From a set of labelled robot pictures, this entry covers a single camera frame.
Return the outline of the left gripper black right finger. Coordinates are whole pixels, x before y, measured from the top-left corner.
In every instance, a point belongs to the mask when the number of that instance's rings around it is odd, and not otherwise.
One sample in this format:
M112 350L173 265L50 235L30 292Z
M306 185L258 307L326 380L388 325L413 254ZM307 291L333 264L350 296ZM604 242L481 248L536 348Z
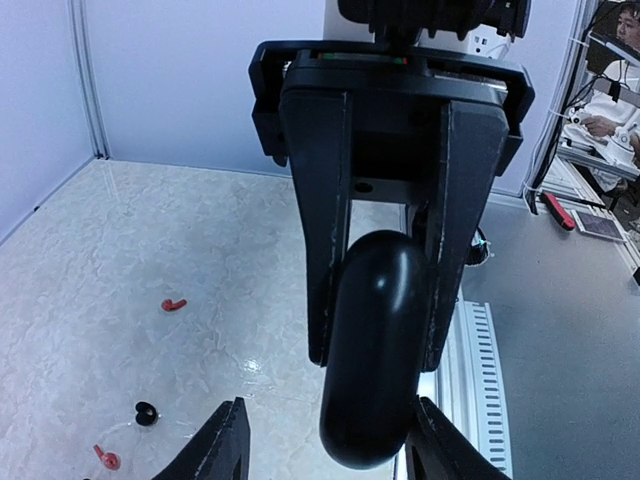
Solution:
M427 397L413 401L405 442L407 476L421 480L507 480Z

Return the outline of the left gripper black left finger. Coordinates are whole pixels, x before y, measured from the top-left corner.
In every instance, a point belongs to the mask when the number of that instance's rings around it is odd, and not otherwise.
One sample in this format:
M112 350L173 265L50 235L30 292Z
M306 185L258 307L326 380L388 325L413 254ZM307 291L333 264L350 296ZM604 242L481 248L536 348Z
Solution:
M245 400L224 401L153 480L248 480L250 445Z

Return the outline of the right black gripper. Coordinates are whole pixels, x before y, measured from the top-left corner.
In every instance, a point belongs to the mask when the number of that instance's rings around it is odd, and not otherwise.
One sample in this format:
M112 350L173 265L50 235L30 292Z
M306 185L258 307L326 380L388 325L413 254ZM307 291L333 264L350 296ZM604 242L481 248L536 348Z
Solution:
M311 362L328 362L351 198L411 204L429 194L422 370L435 370L495 173L522 141L535 97L528 73L449 51L297 40L261 43L249 77L263 151L292 172Z

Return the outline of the small black charging case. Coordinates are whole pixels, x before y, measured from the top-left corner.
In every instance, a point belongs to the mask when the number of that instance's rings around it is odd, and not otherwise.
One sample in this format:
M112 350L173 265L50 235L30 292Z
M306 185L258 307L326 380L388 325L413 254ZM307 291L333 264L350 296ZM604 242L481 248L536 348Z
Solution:
M376 468L405 442L426 346L429 282L423 251L400 232L372 232L347 253L320 414L322 444L347 468Z

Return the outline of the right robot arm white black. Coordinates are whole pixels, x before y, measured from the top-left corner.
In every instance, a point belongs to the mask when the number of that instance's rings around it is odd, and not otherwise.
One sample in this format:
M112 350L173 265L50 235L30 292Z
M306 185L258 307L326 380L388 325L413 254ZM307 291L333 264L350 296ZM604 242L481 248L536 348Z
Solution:
M252 119L265 155L289 167L306 247L310 360L329 360L353 200L405 207L428 260L422 367L440 361L464 263L496 177L523 141L535 98L526 69L423 47L479 26L523 37L526 1L341 1L371 39L261 43Z

